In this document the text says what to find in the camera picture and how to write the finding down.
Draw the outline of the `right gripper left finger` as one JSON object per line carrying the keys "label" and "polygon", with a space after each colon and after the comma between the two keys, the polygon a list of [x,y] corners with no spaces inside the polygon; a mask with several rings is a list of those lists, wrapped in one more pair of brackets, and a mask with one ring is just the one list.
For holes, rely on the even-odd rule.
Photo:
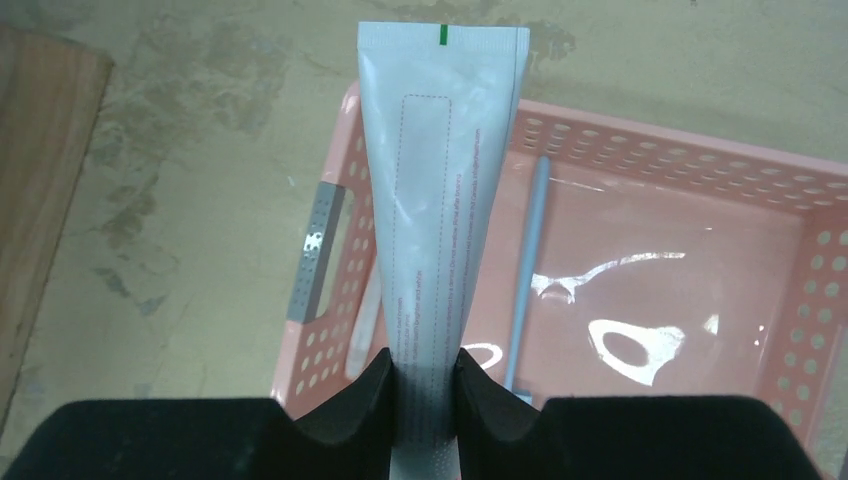
{"label": "right gripper left finger", "polygon": [[394,368],[294,420],[271,398],[84,400],[32,433],[6,479],[386,479]]}

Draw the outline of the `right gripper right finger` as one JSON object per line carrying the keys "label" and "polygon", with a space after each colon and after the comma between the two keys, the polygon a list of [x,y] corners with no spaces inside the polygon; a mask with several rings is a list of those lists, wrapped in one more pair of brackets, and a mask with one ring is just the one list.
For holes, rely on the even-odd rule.
{"label": "right gripper right finger", "polygon": [[821,476],[788,425],[750,397],[557,397],[537,410],[461,351],[454,399],[464,479]]}

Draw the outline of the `grey toothbrush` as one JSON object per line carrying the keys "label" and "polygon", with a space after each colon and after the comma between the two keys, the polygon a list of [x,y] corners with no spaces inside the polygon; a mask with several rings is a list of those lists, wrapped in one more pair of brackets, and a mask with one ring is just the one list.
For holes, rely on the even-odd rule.
{"label": "grey toothbrush", "polygon": [[515,386],[515,380],[526,323],[525,315],[543,228],[549,175],[550,159],[546,156],[540,157],[535,164],[525,215],[520,265],[516,278],[509,355],[504,377],[504,387],[528,405],[532,404],[532,394],[529,391],[518,389]]}

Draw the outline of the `pink plastic basket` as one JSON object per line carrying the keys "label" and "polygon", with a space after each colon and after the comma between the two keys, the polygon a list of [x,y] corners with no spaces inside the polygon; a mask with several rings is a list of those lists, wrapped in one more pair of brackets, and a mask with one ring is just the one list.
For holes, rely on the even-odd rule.
{"label": "pink plastic basket", "polygon": [[[504,385],[536,161],[546,208],[515,386],[566,396],[744,395],[814,446],[847,334],[847,168],[521,100],[465,349]],[[344,98],[271,396],[300,417],[352,383],[379,270],[359,83]]]}

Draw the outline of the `red cap toothpaste tube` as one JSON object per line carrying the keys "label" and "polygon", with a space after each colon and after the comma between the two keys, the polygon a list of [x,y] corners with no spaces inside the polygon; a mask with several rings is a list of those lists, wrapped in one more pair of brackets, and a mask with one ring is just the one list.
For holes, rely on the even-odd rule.
{"label": "red cap toothpaste tube", "polygon": [[529,39],[525,27],[358,26],[376,260],[395,372],[393,479],[460,474],[453,370]]}

